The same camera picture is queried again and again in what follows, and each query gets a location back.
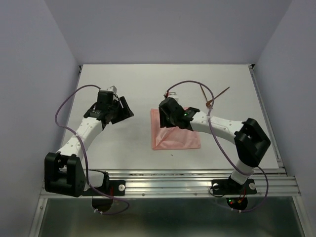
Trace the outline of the pink cloth napkin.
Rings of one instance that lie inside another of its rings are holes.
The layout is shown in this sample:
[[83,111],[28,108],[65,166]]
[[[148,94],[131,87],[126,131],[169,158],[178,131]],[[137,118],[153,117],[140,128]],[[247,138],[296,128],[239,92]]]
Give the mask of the pink cloth napkin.
[[178,127],[160,128],[158,109],[151,109],[151,137],[151,147],[155,151],[201,148],[198,132],[180,129]]

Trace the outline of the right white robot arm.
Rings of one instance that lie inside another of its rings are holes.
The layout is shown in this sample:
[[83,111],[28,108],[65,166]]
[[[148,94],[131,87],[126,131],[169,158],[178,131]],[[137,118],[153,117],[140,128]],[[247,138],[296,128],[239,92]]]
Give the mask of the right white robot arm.
[[[213,136],[217,146],[234,168],[227,180],[228,189],[238,193],[245,187],[247,179],[253,174],[271,145],[271,141],[259,123],[252,118],[246,121],[233,121],[211,116],[197,108],[184,109],[171,97],[164,99],[158,107],[160,127],[177,127]],[[218,138],[236,146],[238,162],[234,164],[220,146]]]

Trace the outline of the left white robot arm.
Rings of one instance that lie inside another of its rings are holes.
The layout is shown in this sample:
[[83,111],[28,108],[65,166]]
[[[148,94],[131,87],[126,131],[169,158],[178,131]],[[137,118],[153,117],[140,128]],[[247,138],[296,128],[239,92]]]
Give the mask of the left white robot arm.
[[44,159],[44,187],[49,193],[79,197],[88,189],[82,159],[93,140],[111,123],[115,124],[134,113],[126,99],[117,96],[117,88],[111,86],[99,90],[97,101],[86,111],[72,137],[55,153]]

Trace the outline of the brown wooden fork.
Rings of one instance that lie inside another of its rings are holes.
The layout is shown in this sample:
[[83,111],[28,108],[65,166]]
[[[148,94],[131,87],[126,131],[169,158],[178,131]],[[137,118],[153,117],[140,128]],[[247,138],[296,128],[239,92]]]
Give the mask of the brown wooden fork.
[[208,109],[211,109],[213,106],[212,104],[214,103],[215,99],[217,99],[219,96],[221,96],[222,94],[224,94],[227,90],[229,90],[230,87],[225,88],[223,91],[221,91],[218,95],[216,95],[213,99],[210,99],[209,101],[206,102],[206,107]]

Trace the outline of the brown wooden knife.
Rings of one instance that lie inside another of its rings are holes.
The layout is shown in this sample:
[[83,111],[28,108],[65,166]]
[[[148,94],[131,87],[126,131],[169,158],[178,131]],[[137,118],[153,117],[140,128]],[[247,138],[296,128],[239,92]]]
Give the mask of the brown wooden knife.
[[207,99],[207,96],[206,96],[205,91],[203,89],[203,86],[200,85],[200,88],[201,88],[201,91],[202,91],[202,94],[203,94],[203,97],[204,97],[205,101],[208,102],[208,99]]

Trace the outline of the aluminium rail frame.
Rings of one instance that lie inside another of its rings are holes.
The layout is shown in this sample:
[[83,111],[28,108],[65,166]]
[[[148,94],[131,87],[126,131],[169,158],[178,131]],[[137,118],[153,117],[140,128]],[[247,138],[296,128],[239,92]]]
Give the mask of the aluminium rail frame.
[[104,171],[125,181],[130,207],[114,202],[113,214],[103,216],[93,211],[93,196],[42,191],[31,236],[311,237],[297,181],[287,175],[275,143],[261,162],[264,171],[253,175],[257,194],[247,196],[248,213],[229,210],[225,198],[209,193],[213,180],[232,172],[211,135],[201,134],[197,150],[152,150],[150,110],[170,89],[182,106],[206,111],[199,83],[220,94],[214,116],[254,118],[274,140],[248,65],[85,64],[68,126],[79,126],[96,100],[97,87],[114,85],[126,98],[134,117],[107,126],[88,149],[88,163],[94,184],[101,183]]

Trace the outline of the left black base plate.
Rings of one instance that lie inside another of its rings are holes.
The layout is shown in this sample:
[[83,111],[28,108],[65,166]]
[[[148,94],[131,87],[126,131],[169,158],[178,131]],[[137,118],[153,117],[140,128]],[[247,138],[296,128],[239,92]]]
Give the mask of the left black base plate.
[[[103,184],[101,187],[96,188],[99,192],[105,193],[108,196],[122,197],[125,195],[126,181],[125,180],[110,180],[109,185]],[[82,196],[102,196],[100,193],[87,189],[82,193]]]

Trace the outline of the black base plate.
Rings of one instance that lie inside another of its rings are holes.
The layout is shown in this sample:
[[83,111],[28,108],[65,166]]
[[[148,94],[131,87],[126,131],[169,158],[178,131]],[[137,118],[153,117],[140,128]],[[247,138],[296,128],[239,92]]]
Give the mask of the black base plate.
[[255,195],[256,185],[253,179],[247,179],[244,184],[238,184],[232,179],[215,179],[211,181],[210,190],[216,196],[226,195]]
[[[99,192],[105,193],[108,196],[122,197],[125,195],[126,181],[125,180],[110,180],[109,185],[103,184],[101,187],[96,188]],[[102,196],[100,193],[87,189],[82,193],[82,196]]]

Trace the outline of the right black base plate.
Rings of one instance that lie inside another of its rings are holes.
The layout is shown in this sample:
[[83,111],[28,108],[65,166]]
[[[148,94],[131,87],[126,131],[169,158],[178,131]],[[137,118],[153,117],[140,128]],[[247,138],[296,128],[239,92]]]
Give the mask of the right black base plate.
[[253,179],[247,179],[244,184],[238,184],[232,179],[215,179],[211,181],[210,190],[216,196],[226,195],[255,195],[256,185]]

